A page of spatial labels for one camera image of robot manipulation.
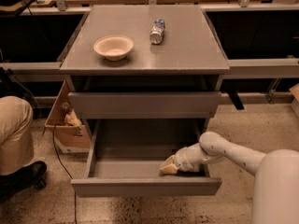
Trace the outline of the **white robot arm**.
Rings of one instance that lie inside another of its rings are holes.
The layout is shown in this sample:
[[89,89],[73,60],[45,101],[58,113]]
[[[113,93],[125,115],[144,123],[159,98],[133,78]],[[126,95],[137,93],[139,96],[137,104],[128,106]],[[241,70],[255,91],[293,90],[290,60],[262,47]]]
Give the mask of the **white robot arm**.
[[163,175],[196,172],[201,164],[226,158],[254,176],[251,224],[299,224],[299,152],[279,149],[267,154],[226,140],[214,132],[179,149],[160,166]]

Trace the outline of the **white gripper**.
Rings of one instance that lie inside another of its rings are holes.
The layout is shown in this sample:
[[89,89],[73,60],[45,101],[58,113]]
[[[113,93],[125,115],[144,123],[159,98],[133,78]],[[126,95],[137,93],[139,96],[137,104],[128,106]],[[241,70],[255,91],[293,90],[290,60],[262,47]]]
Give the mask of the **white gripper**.
[[206,153],[198,143],[181,148],[175,155],[167,158],[159,167],[162,175],[175,175],[182,172],[198,172],[199,165],[204,163]]

